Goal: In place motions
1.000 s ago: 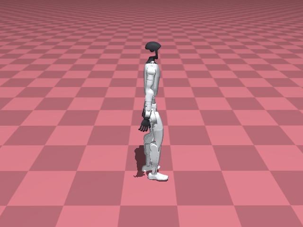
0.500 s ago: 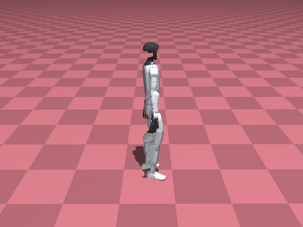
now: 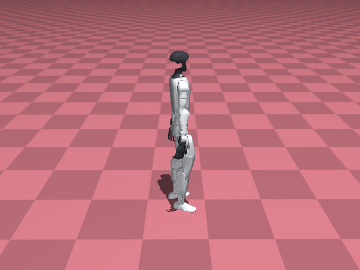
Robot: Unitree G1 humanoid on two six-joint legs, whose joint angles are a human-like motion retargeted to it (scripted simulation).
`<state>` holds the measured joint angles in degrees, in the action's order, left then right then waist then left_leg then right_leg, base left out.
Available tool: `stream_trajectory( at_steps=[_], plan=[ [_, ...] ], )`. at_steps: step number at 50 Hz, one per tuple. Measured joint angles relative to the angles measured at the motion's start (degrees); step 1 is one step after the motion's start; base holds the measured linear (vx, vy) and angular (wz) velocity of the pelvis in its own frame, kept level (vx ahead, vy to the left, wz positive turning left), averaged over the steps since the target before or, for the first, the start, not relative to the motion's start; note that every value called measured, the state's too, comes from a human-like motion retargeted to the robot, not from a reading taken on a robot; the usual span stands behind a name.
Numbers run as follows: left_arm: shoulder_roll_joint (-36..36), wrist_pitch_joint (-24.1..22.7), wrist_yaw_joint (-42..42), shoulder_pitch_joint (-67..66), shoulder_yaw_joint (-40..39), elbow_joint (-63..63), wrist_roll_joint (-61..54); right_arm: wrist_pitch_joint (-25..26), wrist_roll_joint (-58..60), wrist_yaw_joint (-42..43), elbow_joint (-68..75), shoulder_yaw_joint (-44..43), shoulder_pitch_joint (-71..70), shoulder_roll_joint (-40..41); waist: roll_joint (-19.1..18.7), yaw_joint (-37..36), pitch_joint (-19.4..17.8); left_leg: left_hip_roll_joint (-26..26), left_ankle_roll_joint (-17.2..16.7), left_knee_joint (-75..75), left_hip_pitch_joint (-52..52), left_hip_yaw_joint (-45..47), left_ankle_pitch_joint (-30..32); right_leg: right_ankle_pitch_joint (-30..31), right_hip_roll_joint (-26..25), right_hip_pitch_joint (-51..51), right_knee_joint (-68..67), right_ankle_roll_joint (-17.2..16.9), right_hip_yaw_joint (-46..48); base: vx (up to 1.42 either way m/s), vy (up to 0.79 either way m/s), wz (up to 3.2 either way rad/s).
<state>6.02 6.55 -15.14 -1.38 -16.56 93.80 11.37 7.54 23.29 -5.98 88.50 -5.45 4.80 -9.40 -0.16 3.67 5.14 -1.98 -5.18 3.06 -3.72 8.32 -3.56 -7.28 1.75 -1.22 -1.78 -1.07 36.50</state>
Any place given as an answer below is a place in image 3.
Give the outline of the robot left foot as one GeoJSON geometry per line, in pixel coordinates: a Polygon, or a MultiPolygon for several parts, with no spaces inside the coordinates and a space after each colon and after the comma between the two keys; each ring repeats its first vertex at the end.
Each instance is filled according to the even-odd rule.
{"type": "MultiPolygon", "coordinates": [[[[186,196],[189,195],[189,194],[190,194],[189,192],[186,192],[186,196]]],[[[168,198],[169,199],[178,198],[178,194],[174,194],[174,192],[170,192],[169,195],[168,195],[168,198]]]]}

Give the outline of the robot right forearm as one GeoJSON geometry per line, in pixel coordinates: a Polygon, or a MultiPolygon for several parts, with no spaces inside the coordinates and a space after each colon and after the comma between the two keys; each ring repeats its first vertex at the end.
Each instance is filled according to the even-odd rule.
{"type": "Polygon", "coordinates": [[[180,128],[179,136],[181,136],[181,142],[186,142],[187,141],[188,117],[189,117],[189,112],[187,110],[184,110],[184,111],[181,112],[181,116],[180,116],[180,120],[179,120],[179,128],[180,128]]]}

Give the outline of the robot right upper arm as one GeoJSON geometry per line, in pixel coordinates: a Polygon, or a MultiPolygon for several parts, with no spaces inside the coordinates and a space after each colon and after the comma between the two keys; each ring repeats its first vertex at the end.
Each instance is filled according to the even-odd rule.
{"type": "Polygon", "coordinates": [[[178,85],[177,85],[177,91],[178,91],[178,98],[179,98],[178,99],[178,113],[179,113],[179,116],[181,116],[181,112],[184,110],[187,110],[187,109],[185,109],[185,107],[187,105],[187,98],[188,98],[188,92],[189,92],[189,85],[187,84],[187,82],[179,81],[178,85]]]}

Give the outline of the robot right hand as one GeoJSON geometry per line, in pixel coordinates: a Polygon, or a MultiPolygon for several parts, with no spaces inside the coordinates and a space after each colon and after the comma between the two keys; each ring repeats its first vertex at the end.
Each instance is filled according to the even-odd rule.
{"type": "Polygon", "coordinates": [[[182,159],[184,157],[184,154],[187,154],[187,149],[185,146],[186,142],[181,142],[181,136],[179,136],[178,143],[179,146],[176,149],[175,155],[172,157],[175,159],[182,159]]]}

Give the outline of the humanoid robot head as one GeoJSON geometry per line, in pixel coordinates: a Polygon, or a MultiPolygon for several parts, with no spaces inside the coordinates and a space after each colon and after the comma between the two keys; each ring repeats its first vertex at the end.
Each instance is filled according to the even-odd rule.
{"type": "Polygon", "coordinates": [[[182,72],[187,70],[186,61],[188,58],[189,55],[183,51],[175,51],[170,55],[170,61],[175,61],[177,64],[182,64],[182,67],[175,69],[174,74],[171,76],[172,79],[179,78],[182,72]]]}

